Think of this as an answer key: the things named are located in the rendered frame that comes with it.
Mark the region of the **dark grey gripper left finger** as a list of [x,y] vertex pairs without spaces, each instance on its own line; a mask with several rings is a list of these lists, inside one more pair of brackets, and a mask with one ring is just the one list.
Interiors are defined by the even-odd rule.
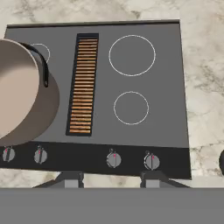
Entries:
[[63,171],[56,179],[36,185],[36,188],[83,188],[83,179],[82,171]]

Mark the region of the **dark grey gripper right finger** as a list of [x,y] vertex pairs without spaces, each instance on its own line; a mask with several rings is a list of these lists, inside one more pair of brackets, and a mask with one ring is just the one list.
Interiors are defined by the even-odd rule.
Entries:
[[186,187],[188,185],[181,184],[175,180],[168,179],[161,171],[143,171],[141,173],[141,188],[171,188]]

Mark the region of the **black kettle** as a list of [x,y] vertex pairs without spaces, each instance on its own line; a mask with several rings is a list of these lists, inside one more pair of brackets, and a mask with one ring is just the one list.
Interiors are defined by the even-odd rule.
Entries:
[[219,157],[219,167],[222,175],[224,176],[224,150],[221,152]]

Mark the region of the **grey hob knob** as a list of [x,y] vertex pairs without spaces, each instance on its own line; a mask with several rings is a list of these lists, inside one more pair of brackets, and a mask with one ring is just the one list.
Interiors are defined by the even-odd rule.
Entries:
[[122,162],[121,156],[113,149],[109,151],[107,155],[107,164],[110,168],[116,168]]
[[151,152],[147,152],[143,164],[146,169],[154,171],[160,166],[159,158]]
[[3,151],[3,161],[10,162],[15,157],[15,151],[11,147],[7,147]]
[[47,160],[47,152],[43,147],[39,146],[36,152],[34,153],[34,161],[37,164],[43,164]]

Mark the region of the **dark grey hob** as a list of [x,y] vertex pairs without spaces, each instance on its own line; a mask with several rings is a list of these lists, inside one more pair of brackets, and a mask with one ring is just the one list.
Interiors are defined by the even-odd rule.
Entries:
[[[179,21],[21,24],[5,36],[43,55],[59,108],[40,136],[0,146],[0,168],[137,176],[150,171],[151,152],[160,160],[154,171],[191,178]],[[39,146],[43,164],[34,161]],[[107,164],[111,149],[122,158],[116,168]]]

